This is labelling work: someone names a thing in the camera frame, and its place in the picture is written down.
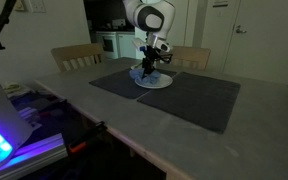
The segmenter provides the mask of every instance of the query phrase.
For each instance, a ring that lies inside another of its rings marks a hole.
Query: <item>white robot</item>
[[[136,46],[146,45],[141,49],[145,55],[142,62],[143,78],[154,71],[155,61],[163,60],[168,63],[171,60],[171,55],[161,56],[160,52],[169,52],[172,49],[172,46],[166,42],[166,38],[174,20],[175,8],[164,0],[155,4],[145,4],[140,0],[123,0],[123,3],[129,22],[147,32],[146,43],[139,39],[134,41]]]

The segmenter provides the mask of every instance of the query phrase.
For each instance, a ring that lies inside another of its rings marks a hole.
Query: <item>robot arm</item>
[[[140,0],[123,2],[130,23],[148,33],[146,44],[169,52],[172,47],[166,43],[166,38],[174,20],[174,6],[164,0],[155,4],[144,4]]]

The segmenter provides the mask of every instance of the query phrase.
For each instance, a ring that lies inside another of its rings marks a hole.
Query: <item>wall outlet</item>
[[[29,0],[32,12],[45,13],[45,6],[43,0]]]

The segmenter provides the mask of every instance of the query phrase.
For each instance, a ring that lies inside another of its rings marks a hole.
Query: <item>white panel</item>
[[[204,24],[202,47],[210,48],[206,67],[208,71],[223,71],[226,49],[236,17],[238,0],[230,0],[227,7],[214,8],[215,0],[209,0]]]

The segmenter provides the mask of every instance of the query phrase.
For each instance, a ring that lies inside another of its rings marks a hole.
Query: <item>light switch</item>
[[[14,9],[14,11],[25,11],[22,0],[16,0],[16,3],[14,5],[13,9]]]
[[[45,13],[46,9],[43,0],[29,0],[32,12]]]

